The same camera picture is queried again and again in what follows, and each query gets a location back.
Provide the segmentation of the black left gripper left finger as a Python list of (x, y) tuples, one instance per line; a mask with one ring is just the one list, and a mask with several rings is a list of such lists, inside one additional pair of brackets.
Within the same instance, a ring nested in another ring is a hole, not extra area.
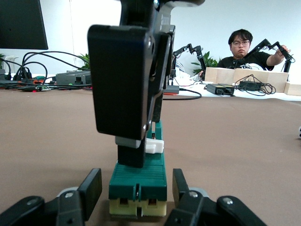
[(92, 169), (79, 187), (46, 202), (41, 196), (20, 199), (0, 214), (2, 226), (84, 226), (102, 193), (102, 171)]

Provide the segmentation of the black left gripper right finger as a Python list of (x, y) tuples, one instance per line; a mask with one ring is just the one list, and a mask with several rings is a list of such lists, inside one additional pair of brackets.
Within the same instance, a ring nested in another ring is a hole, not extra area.
[(173, 169), (173, 197), (166, 226), (265, 226), (253, 211), (235, 196), (221, 196), (217, 201), (189, 188), (183, 171)]

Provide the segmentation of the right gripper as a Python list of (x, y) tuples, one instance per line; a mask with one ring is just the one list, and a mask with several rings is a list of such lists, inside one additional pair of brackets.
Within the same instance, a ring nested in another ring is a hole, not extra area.
[(152, 82), (152, 121), (159, 122), (163, 89), (171, 74), (176, 7), (203, 0), (122, 0), (119, 26), (93, 25), (87, 34), (97, 131), (113, 135), (118, 162), (142, 168), (148, 125), (152, 32), (160, 34)]

